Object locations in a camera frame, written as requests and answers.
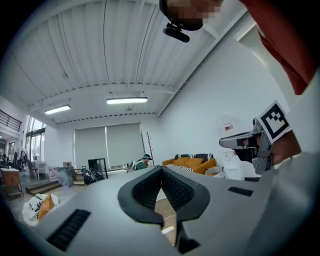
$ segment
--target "roller shade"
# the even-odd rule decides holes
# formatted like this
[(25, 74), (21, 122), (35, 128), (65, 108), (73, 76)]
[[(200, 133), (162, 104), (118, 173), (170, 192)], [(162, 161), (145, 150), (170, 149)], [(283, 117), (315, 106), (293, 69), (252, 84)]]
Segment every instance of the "roller shade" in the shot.
[(129, 164), (145, 154), (139, 123), (107, 126), (106, 141), (110, 166)]
[(107, 158), (105, 127), (75, 130), (74, 153), (75, 164), (78, 169), (88, 166), (89, 159)]

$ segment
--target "orange sofa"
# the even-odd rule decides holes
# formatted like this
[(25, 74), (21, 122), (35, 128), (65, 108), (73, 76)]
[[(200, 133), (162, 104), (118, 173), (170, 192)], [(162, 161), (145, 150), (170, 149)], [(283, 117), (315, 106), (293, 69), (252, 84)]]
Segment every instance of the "orange sofa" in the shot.
[(217, 166), (217, 162), (212, 154), (177, 154), (175, 158), (163, 161), (162, 166), (176, 167), (204, 175), (206, 170)]

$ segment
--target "person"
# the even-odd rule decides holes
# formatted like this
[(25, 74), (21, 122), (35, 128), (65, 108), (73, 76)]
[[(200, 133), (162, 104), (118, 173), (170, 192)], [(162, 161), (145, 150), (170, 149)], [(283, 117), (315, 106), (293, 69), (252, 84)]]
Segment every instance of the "person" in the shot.
[(142, 157), (142, 159), (140, 159), (136, 162), (135, 170), (141, 170), (141, 169), (148, 168), (148, 162), (150, 159), (151, 159), (150, 155), (145, 154)]
[(1, 165), (2, 165), (2, 168), (6, 168), (7, 167), (7, 155), (6, 154), (3, 154), (2, 155), (2, 159), (1, 159)]
[(0, 153), (0, 168), (3, 167), (3, 163), (4, 163), (3, 156)]
[[(269, 0), (239, 0), (256, 21), (260, 39), (269, 53), (282, 65), (296, 95), (301, 95), (312, 80), (317, 64), (295, 27)], [(203, 19), (218, 12), (223, 0), (160, 0), (162, 13), (176, 26), (198, 30)], [(301, 153), (292, 130), (278, 139), (272, 147), (272, 165)]]

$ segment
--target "window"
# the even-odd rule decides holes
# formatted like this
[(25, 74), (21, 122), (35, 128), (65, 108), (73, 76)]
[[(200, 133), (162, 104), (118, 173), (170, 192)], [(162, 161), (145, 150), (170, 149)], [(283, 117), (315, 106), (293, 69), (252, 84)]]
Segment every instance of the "window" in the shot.
[(106, 143), (111, 169), (120, 169), (145, 154), (140, 123), (107, 126)]
[(44, 161), (45, 131), (46, 125), (44, 123), (33, 117), (29, 118), (25, 148), (30, 161), (34, 160), (34, 156), (41, 156), (41, 160)]
[(15, 143), (12, 142), (12, 143), (9, 143), (9, 149), (8, 149), (8, 157), (9, 157), (9, 160), (13, 160), (14, 159), (14, 156), (15, 156)]

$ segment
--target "ceiling light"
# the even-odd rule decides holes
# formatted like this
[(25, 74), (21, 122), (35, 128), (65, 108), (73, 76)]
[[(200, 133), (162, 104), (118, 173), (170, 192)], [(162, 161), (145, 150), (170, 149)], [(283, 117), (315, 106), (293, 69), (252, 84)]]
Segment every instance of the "ceiling light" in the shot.
[(44, 113), (47, 114), (47, 115), (51, 115), (51, 114), (54, 114), (54, 113), (57, 113), (57, 112), (70, 110), (70, 109), (71, 109), (71, 107), (69, 105), (64, 105), (64, 106), (56, 107), (54, 109), (47, 110)]
[(127, 104), (127, 103), (145, 103), (147, 97), (132, 97), (132, 98), (108, 98), (106, 103), (110, 104)]

